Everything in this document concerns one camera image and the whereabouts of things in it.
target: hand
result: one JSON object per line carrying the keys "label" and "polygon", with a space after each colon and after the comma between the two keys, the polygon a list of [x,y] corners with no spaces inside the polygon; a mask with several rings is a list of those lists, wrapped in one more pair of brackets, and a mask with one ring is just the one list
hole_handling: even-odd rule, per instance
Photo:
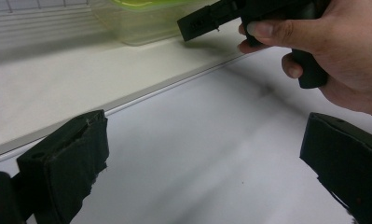
{"label": "hand", "polygon": [[[318,20],[252,22],[247,32],[266,46],[311,53],[329,74],[320,88],[323,95],[336,105],[372,115],[372,0],[331,0]],[[239,49],[255,50],[244,42]],[[302,76],[291,54],[283,57],[282,68],[289,77]]]}

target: plastic container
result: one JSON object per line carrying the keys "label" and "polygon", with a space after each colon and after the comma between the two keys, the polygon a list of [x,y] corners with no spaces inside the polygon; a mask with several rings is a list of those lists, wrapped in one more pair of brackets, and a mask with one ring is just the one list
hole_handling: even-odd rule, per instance
{"label": "plastic container", "polygon": [[212,0],[91,0],[96,17],[120,41],[140,46],[180,35],[177,21]]}

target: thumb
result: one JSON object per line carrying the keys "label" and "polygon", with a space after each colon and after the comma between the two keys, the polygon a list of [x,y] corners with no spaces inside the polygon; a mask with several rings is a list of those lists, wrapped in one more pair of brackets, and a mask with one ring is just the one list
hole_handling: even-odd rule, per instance
{"label": "thumb", "polygon": [[319,20],[252,21],[247,33],[269,46],[315,52],[324,42]]}

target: black tool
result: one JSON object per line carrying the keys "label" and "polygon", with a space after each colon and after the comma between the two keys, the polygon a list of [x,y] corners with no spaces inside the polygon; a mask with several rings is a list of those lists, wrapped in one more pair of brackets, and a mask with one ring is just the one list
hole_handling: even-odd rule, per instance
{"label": "black tool", "polygon": [[[241,17],[245,26],[250,21],[262,21],[275,12],[283,14],[286,19],[317,19],[322,16],[328,3],[327,0],[220,0],[183,17],[177,23],[183,39],[188,41],[238,17]],[[251,47],[261,44],[251,35],[246,36]],[[312,89],[326,83],[327,73],[311,54],[293,49],[293,55],[304,70],[299,79],[301,88]]]}
{"label": "black tool", "polygon": [[102,110],[71,119],[17,158],[17,175],[0,172],[0,224],[70,223],[106,168],[106,126]]}
{"label": "black tool", "polygon": [[311,113],[300,158],[359,224],[372,224],[372,134]]}

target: white surface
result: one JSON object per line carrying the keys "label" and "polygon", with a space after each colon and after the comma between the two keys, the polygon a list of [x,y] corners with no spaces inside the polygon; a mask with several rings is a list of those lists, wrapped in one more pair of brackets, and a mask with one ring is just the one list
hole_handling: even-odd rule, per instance
{"label": "white surface", "polygon": [[[349,224],[298,158],[311,111],[372,133],[372,118],[305,91],[287,49],[227,64],[108,116],[110,157],[72,224]],[[0,163],[15,174],[15,163]]]}
{"label": "white surface", "polygon": [[185,44],[118,43],[89,8],[0,15],[0,154],[240,56],[239,21]]}

